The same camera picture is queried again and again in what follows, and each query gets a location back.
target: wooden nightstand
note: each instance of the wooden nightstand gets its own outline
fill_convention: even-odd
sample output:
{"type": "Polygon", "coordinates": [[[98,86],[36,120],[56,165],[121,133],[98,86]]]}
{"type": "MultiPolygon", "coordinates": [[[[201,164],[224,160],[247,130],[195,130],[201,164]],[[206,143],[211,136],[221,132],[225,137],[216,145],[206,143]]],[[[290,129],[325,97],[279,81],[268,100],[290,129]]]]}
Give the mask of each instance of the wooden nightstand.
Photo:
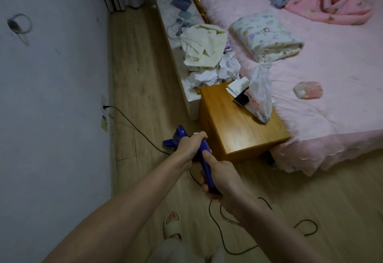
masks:
{"type": "Polygon", "coordinates": [[[290,138],[274,110],[269,123],[264,125],[238,106],[226,87],[227,84],[219,84],[200,88],[198,119],[218,160],[246,161],[290,138]]]}

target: light-colored pants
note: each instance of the light-colored pants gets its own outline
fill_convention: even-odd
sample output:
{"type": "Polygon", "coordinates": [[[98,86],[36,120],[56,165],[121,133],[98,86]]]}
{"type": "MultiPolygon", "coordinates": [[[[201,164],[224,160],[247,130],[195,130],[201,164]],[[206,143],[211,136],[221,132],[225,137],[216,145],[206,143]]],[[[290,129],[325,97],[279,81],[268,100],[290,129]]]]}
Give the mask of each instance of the light-colored pants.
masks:
{"type": "MultiPolygon", "coordinates": [[[[206,260],[194,254],[189,245],[169,238],[154,250],[147,263],[205,263],[206,260]]],[[[224,250],[218,247],[211,258],[211,263],[224,262],[224,250]]]]}

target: slipper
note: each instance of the slipper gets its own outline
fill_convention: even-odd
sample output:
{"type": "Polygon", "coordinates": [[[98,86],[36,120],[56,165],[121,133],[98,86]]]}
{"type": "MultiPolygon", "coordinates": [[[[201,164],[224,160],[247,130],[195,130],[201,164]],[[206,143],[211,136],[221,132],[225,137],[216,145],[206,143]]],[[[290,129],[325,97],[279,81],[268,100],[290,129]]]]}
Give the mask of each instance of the slipper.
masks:
{"type": "Polygon", "coordinates": [[[178,218],[179,218],[178,220],[174,220],[174,221],[170,222],[169,224],[166,224],[166,221],[167,221],[167,219],[171,213],[172,212],[170,212],[164,220],[165,239],[169,239],[174,234],[179,234],[181,239],[182,239],[182,234],[181,234],[182,233],[181,232],[182,227],[181,227],[181,216],[180,216],[180,214],[178,214],[178,218]]]}

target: pink pouch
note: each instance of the pink pouch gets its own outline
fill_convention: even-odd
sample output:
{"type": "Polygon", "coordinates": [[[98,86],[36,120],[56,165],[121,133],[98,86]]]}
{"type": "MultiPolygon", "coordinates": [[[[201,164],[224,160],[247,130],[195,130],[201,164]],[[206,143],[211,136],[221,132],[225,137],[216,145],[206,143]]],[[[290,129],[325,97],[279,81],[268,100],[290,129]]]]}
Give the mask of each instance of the pink pouch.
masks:
{"type": "Polygon", "coordinates": [[[294,86],[294,93],[299,99],[320,99],[323,95],[321,84],[316,81],[301,81],[294,86]]]}

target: wooden floor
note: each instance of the wooden floor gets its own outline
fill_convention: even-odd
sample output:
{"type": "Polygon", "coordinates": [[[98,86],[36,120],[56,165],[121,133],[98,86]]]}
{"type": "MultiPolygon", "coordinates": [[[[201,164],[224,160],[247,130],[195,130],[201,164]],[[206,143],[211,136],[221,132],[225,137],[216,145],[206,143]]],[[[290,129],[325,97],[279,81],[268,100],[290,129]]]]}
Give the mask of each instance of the wooden floor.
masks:
{"type": "MultiPolygon", "coordinates": [[[[178,124],[189,133],[199,130],[189,121],[156,9],[144,7],[114,13],[111,18],[115,106],[157,146],[170,139],[178,124]]],[[[121,115],[114,113],[115,191],[130,187],[166,158],[121,115]]],[[[272,170],[258,159],[236,165],[257,196],[271,203],[290,226],[302,219],[318,223],[308,240],[334,262],[383,262],[383,151],[346,161],[309,178],[302,173],[272,170]]],[[[146,262],[163,241],[162,223],[171,210],[182,218],[184,242],[201,256],[221,244],[209,217],[209,200],[185,173],[127,250],[124,261],[146,262]]],[[[212,213],[221,225],[226,246],[240,252],[254,241],[240,227],[212,213]]],[[[302,226],[309,232],[312,226],[302,226]]],[[[268,262],[259,248],[227,262],[268,262]]]]}

